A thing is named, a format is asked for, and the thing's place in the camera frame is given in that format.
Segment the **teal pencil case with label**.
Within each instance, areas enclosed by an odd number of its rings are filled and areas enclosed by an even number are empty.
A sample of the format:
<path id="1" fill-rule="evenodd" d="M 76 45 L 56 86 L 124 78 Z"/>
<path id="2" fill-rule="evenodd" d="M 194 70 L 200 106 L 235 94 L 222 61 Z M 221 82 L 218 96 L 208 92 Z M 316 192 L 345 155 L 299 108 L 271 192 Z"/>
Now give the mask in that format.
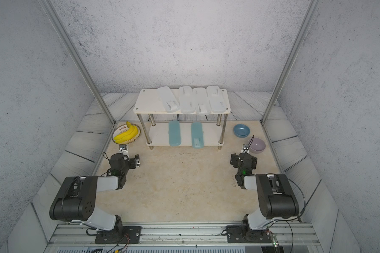
<path id="1" fill-rule="evenodd" d="M 204 147 L 203 128 L 200 122 L 193 122 L 191 124 L 191 137 L 192 147 L 194 149 L 201 149 Z"/>

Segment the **clear pencil case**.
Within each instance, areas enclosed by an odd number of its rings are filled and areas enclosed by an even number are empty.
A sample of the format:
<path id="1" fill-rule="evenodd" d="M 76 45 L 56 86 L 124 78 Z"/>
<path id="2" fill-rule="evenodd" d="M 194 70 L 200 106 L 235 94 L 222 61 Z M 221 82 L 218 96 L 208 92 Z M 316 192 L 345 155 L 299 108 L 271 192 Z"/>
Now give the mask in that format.
<path id="1" fill-rule="evenodd" d="M 206 92 L 210 101 L 211 112 L 224 113 L 227 110 L 227 104 L 223 91 L 218 86 L 208 86 Z"/>
<path id="2" fill-rule="evenodd" d="M 194 88 L 193 98 L 195 102 L 195 111 L 197 115 L 206 116 L 211 113 L 210 101 L 205 88 Z"/>
<path id="3" fill-rule="evenodd" d="M 156 91 L 167 113 L 180 110 L 180 104 L 169 87 L 159 87 Z"/>
<path id="4" fill-rule="evenodd" d="M 180 87 L 179 90 L 180 110 L 183 114 L 191 114 L 195 112 L 193 89 L 190 86 Z"/>

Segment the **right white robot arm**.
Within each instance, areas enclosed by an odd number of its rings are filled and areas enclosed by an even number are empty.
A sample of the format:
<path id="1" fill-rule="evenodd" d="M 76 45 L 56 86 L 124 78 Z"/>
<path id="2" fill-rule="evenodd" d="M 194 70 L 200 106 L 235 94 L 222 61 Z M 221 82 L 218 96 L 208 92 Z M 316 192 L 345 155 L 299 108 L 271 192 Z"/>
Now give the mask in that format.
<path id="1" fill-rule="evenodd" d="M 237 169 L 235 180 L 244 190 L 258 195 L 259 208 L 246 214 L 241 224 L 241 235 L 252 241 L 270 225 L 281 220 L 297 218 L 300 206 L 290 181 L 284 174 L 254 174 L 258 159 L 249 153 L 232 154 L 230 165 Z"/>

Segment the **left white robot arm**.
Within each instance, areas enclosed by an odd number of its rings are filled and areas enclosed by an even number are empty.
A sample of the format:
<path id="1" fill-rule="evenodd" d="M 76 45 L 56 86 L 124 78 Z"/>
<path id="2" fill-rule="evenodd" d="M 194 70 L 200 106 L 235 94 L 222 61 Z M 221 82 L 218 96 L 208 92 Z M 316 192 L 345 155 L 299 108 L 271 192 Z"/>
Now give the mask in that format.
<path id="1" fill-rule="evenodd" d="M 140 156 L 116 153 L 108 161 L 110 168 L 102 176 L 66 177 L 49 210 L 52 220 L 79 222 L 95 230 L 97 244 L 129 239 L 131 231 L 121 218 L 97 207 L 96 198 L 99 192 L 122 189 L 128 172 L 140 166 Z"/>

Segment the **white two-tier shelf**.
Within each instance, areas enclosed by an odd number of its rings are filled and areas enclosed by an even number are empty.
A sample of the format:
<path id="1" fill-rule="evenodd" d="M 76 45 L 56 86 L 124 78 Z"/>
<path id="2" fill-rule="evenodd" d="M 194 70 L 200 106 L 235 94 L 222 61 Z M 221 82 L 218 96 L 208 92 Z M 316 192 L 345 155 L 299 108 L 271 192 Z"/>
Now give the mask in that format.
<path id="1" fill-rule="evenodd" d="M 191 125 L 193 122 L 200 122 L 203 130 L 204 146 L 222 149 L 231 107 L 227 90 L 221 89 L 221 92 L 223 93 L 226 110 L 223 113 L 211 112 L 210 116 L 216 116 L 215 121 L 206 121 L 204 120 L 205 116 L 198 115 L 196 112 L 190 114 L 181 111 L 166 112 L 156 89 L 142 89 L 134 105 L 133 112 L 141 122 L 146 144 L 151 149 L 170 146 L 168 123 L 174 120 L 173 116 L 177 116 L 176 120 L 179 121 L 181 130 L 181 147 L 192 146 Z"/>

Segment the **purple ceramic bowl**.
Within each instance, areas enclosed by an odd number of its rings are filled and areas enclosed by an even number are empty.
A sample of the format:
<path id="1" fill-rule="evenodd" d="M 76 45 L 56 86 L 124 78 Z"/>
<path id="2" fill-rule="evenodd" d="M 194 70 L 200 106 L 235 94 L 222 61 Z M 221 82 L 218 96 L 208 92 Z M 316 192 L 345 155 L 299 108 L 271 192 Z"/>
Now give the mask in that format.
<path id="1" fill-rule="evenodd" d="M 259 154 L 264 152 L 266 149 L 266 143 L 260 138 L 253 137 L 249 140 L 248 144 L 250 145 L 250 153 Z"/>

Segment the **blue ceramic bowl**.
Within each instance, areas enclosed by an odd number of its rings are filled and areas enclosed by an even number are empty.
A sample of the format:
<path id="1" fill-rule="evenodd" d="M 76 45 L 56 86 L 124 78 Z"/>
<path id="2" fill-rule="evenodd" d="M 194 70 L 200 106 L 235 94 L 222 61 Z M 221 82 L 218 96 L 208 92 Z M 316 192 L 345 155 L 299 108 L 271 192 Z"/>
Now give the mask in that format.
<path id="1" fill-rule="evenodd" d="M 251 130 L 245 124 L 237 124 L 233 127 L 233 133 L 238 138 L 246 138 L 251 133 Z"/>

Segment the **yellow banana bunch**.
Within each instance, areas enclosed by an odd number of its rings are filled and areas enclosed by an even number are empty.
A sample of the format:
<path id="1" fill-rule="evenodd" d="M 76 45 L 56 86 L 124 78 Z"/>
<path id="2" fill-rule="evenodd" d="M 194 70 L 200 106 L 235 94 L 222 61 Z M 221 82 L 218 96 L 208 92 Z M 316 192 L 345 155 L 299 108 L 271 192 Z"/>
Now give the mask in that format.
<path id="1" fill-rule="evenodd" d="M 139 133 L 139 130 L 137 126 L 133 125 L 130 122 L 126 122 L 125 128 L 123 128 L 123 132 L 116 135 L 114 137 L 114 140 L 116 142 L 125 142 L 136 137 L 138 133 Z"/>

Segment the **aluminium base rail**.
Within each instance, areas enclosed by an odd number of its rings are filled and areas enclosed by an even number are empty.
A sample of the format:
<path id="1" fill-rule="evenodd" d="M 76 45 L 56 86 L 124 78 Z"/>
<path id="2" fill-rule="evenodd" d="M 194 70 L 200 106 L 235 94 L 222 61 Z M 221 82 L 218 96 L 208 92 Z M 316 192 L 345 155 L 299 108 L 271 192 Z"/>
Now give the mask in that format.
<path id="1" fill-rule="evenodd" d="M 96 244 L 94 231 L 81 225 L 58 225 L 46 253 L 326 253 L 311 223 L 278 222 L 257 239 L 247 239 L 240 223 L 128 222 L 122 239 Z"/>

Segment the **right aluminium frame post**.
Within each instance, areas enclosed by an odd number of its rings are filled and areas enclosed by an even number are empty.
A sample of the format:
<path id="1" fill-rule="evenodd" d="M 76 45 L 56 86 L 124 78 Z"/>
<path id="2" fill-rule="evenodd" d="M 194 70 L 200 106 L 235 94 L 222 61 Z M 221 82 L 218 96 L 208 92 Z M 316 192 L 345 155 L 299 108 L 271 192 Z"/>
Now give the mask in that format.
<path id="1" fill-rule="evenodd" d="M 266 107 L 266 110 L 263 114 L 263 118 L 261 120 L 261 125 L 264 126 L 269 119 L 269 116 L 271 114 L 271 111 L 275 105 L 275 102 L 279 98 L 279 95 L 286 83 L 286 79 L 292 69 L 292 66 L 297 58 L 298 52 L 304 42 L 304 39 L 308 33 L 309 27 L 311 25 L 311 22 L 315 16 L 315 13 L 317 12 L 319 5 L 321 1 L 320 0 L 312 0 L 309 3 L 308 9 L 306 11 L 305 17 L 302 21 L 302 24 L 298 30 L 298 33 L 296 35 L 296 38 L 293 42 L 292 48 L 290 50 L 290 53 L 287 57 L 286 63 L 284 65 L 283 70 L 281 71 L 281 74 L 279 76 L 279 79 L 274 87 L 274 90 L 272 92 L 272 95 L 270 97 L 269 103 Z"/>

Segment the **aluminium frame post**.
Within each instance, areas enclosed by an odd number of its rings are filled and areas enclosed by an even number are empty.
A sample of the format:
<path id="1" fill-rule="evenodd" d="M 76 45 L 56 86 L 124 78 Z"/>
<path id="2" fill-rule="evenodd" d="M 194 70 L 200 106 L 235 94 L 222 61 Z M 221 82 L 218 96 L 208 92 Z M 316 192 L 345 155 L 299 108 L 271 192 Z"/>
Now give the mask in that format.
<path id="1" fill-rule="evenodd" d="M 77 48 L 75 47 L 72 39 L 70 38 L 69 34 L 67 33 L 64 25 L 62 24 L 61 19 L 59 18 L 53 4 L 49 0 L 40 0 L 39 3 L 41 4 L 43 10 L 45 11 L 48 19 L 50 20 L 53 28 L 55 29 L 56 33 L 58 34 L 59 38 L 61 39 L 62 43 L 66 47 L 69 55 L 71 56 L 74 64 L 76 65 L 77 69 L 79 70 L 80 74 L 82 75 L 86 85 L 92 92 L 94 98 L 98 102 L 101 110 L 104 112 L 110 123 L 115 126 L 116 120 L 113 117 L 112 113 L 108 109 L 108 106 L 106 105 L 104 99 L 102 98 L 102 95 L 100 94 L 98 88 L 96 87 L 93 78 L 91 77 L 88 69 L 86 68 L 85 64 L 83 63 L 82 58 L 80 57 Z"/>
<path id="2" fill-rule="evenodd" d="M 304 42 L 304 39 L 308 33 L 309 27 L 311 25 L 311 22 L 315 16 L 315 13 L 317 12 L 319 5 L 321 1 L 320 0 L 312 0 L 309 3 L 308 9 L 306 11 L 305 17 L 302 21 L 302 24 L 298 30 L 298 33 L 296 35 L 296 38 L 293 42 L 292 48 L 290 50 L 290 53 L 287 57 L 286 63 L 284 65 L 283 70 L 281 71 L 281 74 L 279 76 L 279 79 L 274 87 L 274 90 L 272 92 L 272 95 L 270 97 L 269 103 L 266 107 L 266 110 L 263 114 L 263 118 L 261 120 L 261 125 L 264 126 L 269 119 L 269 116 L 271 114 L 271 111 L 275 105 L 275 102 L 279 98 L 279 95 L 286 83 L 286 79 L 292 69 L 292 66 L 297 58 L 298 52 Z"/>

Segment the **left aluminium frame post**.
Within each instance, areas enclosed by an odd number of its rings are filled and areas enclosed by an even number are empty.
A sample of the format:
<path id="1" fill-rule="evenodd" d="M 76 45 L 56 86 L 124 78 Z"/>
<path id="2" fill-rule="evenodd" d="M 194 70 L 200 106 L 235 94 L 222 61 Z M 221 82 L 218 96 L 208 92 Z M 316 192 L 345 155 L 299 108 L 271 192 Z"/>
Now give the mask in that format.
<path id="1" fill-rule="evenodd" d="M 69 34 L 67 33 L 64 25 L 62 24 L 61 19 L 59 18 L 53 4 L 49 0 L 40 0 L 39 3 L 41 4 L 43 10 L 45 11 L 48 19 L 50 20 L 53 28 L 55 29 L 56 33 L 58 34 L 59 38 L 61 39 L 62 43 L 66 47 L 69 55 L 71 56 L 74 64 L 76 65 L 77 69 L 79 70 L 80 74 L 82 75 L 86 85 L 92 92 L 94 98 L 98 102 L 101 110 L 104 112 L 110 123 L 115 126 L 116 120 L 113 117 L 112 113 L 108 109 L 108 106 L 106 105 L 104 99 L 102 98 L 102 95 L 100 94 L 98 88 L 96 87 L 93 78 L 91 77 L 88 69 L 86 68 L 85 64 L 83 63 L 82 58 L 80 57 L 77 48 L 75 47 L 72 39 L 70 38 Z"/>

